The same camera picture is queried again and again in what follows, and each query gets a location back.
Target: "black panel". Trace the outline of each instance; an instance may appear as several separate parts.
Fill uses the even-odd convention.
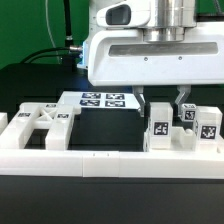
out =
[[[109,9],[106,13],[108,25],[128,25],[131,21],[131,9],[128,5],[121,5]]]

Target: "white plastic block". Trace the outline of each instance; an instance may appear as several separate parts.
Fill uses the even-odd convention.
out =
[[[154,152],[157,151],[155,148],[149,148],[149,138],[148,134],[144,134],[144,152]],[[172,127],[171,129],[171,145],[169,151],[193,151],[193,145],[196,139],[195,133],[190,130],[184,130],[183,127]]]
[[[23,149],[33,130],[33,122],[39,117],[38,105],[23,104],[0,136],[1,149]]]
[[[63,105],[57,110],[45,139],[47,150],[67,150],[74,116],[75,110],[73,106]]]
[[[172,127],[170,149],[173,151],[192,151],[195,139],[196,136],[192,130]]]
[[[197,107],[193,131],[196,134],[194,149],[217,152],[222,113],[217,107]]]
[[[183,122],[193,122],[196,115],[195,104],[182,104],[181,105],[181,120]]]
[[[0,174],[82,177],[82,153],[74,151],[0,150]]]
[[[161,150],[122,152],[119,177],[224,179],[224,156]]]
[[[83,153],[83,177],[118,177],[119,152]]]
[[[6,113],[0,113],[0,135],[8,125],[8,116]]]
[[[168,149],[171,145],[173,108],[169,103],[151,103],[150,106],[149,148]]]

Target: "metal bracket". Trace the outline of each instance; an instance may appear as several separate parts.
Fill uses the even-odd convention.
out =
[[[143,94],[144,87],[143,86],[133,86],[132,87],[133,94],[140,104],[140,108],[138,109],[140,116],[144,117],[145,110],[145,101],[142,99],[141,94]]]
[[[181,116],[181,105],[183,103],[185,103],[185,101],[187,100],[188,96],[191,93],[191,85],[181,85],[181,86],[177,86],[177,90],[180,92],[175,104],[178,107],[178,117]]]

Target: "green wall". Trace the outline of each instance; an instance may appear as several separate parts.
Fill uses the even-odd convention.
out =
[[[52,47],[47,33],[44,0],[0,1],[0,68],[17,63],[32,52]],[[88,35],[89,1],[70,2],[74,40],[76,44],[81,44]],[[212,0],[198,0],[198,12],[214,11]],[[62,0],[49,0],[50,25],[57,46],[64,46],[63,13]],[[56,60],[48,59],[47,62],[56,63]]]

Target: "black platform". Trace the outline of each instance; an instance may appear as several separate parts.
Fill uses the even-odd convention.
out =
[[[85,72],[59,65],[13,64],[0,71],[0,112],[8,112],[10,120],[21,103],[56,103],[63,91],[131,88],[93,87]],[[175,86],[147,87],[144,92],[150,102],[173,103],[177,95]],[[188,102],[224,112],[224,89],[194,86]],[[72,150],[142,150],[145,124],[137,111],[86,109],[75,122]],[[37,130],[27,147],[43,148],[45,135]],[[0,177],[0,224],[223,224],[223,208],[223,180]]]

